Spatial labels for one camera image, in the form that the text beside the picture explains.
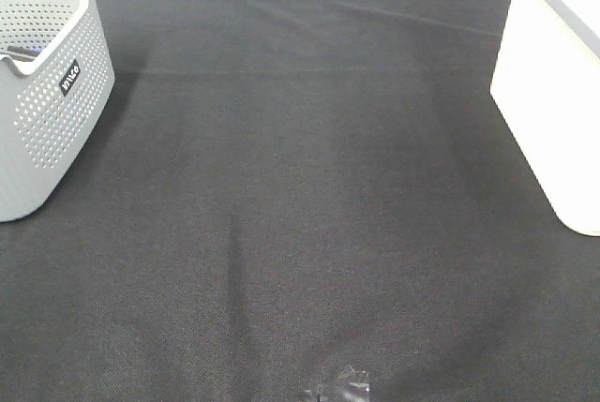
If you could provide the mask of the black table cloth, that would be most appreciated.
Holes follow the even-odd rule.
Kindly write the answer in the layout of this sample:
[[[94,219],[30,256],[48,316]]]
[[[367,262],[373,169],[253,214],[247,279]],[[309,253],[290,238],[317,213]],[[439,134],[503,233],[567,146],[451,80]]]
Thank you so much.
[[[97,0],[115,84],[1,228],[5,401],[595,401],[599,242],[489,94],[510,0]]]

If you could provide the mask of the black tape piece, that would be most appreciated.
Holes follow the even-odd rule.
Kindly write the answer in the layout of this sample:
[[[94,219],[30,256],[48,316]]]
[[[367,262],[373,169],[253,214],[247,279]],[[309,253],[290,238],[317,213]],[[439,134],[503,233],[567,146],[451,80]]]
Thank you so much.
[[[345,365],[332,379],[300,391],[297,401],[304,402],[369,402],[369,373]]]

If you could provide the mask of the grey perforated plastic basket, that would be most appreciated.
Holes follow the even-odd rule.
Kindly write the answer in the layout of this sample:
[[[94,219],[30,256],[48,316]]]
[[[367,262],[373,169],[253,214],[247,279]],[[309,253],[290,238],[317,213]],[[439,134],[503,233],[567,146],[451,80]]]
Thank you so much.
[[[1,219],[53,193],[112,92],[96,0],[1,0]]]

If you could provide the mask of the white plastic basket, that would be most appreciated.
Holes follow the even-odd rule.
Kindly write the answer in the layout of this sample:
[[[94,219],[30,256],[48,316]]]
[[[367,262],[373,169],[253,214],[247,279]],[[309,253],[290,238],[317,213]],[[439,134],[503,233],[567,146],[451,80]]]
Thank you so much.
[[[490,93],[557,218],[599,233],[599,0],[511,0]]]

